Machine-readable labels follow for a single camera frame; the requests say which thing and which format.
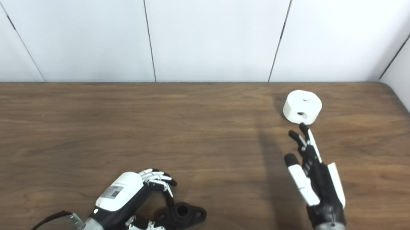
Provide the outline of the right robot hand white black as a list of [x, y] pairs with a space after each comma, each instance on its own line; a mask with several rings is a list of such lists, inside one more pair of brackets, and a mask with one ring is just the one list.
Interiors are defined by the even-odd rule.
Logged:
[[326, 164], [319, 152], [311, 129], [300, 123], [303, 135], [290, 130], [288, 135], [297, 143], [299, 160], [294, 153], [284, 156], [284, 162], [301, 197], [313, 228], [323, 223], [346, 225], [345, 194], [334, 162]]

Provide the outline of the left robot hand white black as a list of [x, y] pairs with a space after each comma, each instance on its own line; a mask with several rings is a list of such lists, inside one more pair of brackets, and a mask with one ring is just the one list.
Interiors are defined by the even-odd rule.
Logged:
[[166, 205], [174, 205], [172, 186], [177, 182], [159, 169], [122, 173], [99, 196], [90, 218], [102, 230], [174, 230], [158, 222], [138, 217], [136, 211], [153, 192], [165, 196]]

